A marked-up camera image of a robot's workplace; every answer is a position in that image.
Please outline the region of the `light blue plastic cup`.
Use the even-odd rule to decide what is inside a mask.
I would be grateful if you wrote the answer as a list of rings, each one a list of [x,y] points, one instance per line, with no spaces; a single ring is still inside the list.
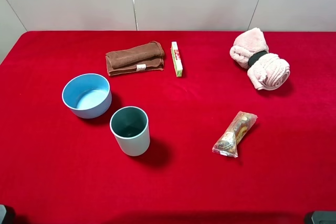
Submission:
[[[141,108],[125,106],[117,110],[110,119],[110,130],[129,156],[140,156],[150,146],[149,118]]]

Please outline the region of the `red velvet tablecloth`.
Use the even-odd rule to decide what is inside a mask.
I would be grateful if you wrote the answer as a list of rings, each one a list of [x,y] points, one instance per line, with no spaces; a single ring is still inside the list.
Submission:
[[[18,223],[303,223],[335,210],[335,33],[266,32],[291,74],[256,91],[230,58],[236,32],[30,31],[1,64],[1,203]],[[83,120],[72,78],[105,54],[158,41],[165,68],[109,79],[112,105]],[[183,73],[175,74],[177,42]],[[136,106],[150,146],[125,154],[112,115]],[[212,152],[239,111],[258,116],[238,157]]]

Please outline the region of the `white green toothpaste box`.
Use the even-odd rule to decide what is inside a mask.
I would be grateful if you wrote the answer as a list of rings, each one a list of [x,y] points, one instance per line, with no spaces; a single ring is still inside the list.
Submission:
[[[183,73],[183,66],[181,62],[180,52],[178,49],[177,42],[173,41],[171,43],[171,54],[174,63],[175,74],[179,78],[182,76]]]

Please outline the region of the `folded brown towel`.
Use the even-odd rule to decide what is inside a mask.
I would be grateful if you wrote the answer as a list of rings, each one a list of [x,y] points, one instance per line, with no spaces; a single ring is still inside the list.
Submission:
[[[106,53],[109,76],[164,69],[165,53],[160,43],[151,41],[130,49]]]

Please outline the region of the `packaged pastry snack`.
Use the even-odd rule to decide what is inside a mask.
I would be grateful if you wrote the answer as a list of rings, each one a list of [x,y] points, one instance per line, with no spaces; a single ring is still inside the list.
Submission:
[[[212,152],[228,157],[238,157],[237,145],[256,123],[258,116],[239,111],[224,134],[212,147]]]

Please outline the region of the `blue plastic bowl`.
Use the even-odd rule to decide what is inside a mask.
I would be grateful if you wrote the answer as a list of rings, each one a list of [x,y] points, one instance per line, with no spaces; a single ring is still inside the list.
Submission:
[[[61,96],[64,105],[82,119],[103,115],[112,103],[109,81],[96,73],[73,78],[65,85]]]

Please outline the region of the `rolled pink towel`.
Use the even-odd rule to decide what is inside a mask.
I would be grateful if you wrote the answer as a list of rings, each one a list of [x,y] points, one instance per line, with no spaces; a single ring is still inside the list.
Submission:
[[[276,90],[290,75],[289,63],[277,54],[269,52],[264,34],[259,28],[237,36],[229,54],[247,70],[247,75],[256,90]]]

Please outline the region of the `black base block right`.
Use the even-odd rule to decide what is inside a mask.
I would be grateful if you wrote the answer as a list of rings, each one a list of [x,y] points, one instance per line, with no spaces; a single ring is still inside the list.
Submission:
[[[336,211],[313,211],[306,214],[305,224],[336,224]]]

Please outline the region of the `black base block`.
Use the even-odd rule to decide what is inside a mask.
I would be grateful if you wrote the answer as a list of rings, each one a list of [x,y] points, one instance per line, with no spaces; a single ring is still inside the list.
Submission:
[[[336,211],[313,211],[306,214],[305,224],[336,224]]]
[[[0,205],[0,224],[13,224],[15,219],[15,210],[6,205]]]

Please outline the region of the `black base block left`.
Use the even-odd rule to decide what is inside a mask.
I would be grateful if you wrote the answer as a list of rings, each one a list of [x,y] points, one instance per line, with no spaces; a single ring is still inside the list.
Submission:
[[[15,210],[6,205],[0,205],[0,224],[13,224],[15,219]]]

